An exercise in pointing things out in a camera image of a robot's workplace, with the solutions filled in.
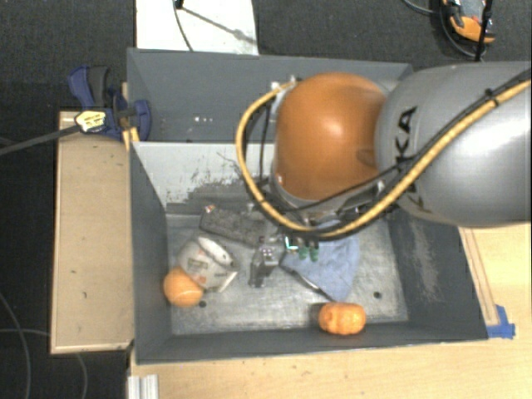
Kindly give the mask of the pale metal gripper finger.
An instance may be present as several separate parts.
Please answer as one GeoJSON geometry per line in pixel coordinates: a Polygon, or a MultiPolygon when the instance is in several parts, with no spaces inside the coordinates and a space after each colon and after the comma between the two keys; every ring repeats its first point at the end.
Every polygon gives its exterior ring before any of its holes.
{"type": "Polygon", "coordinates": [[[252,288],[261,288],[264,283],[264,254],[257,250],[251,259],[248,284],[252,288]]]}
{"type": "Polygon", "coordinates": [[[267,239],[261,246],[262,268],[261,274],[263,277],[268,277],[279,263],[279,242],[273,237],[267,239]]]}

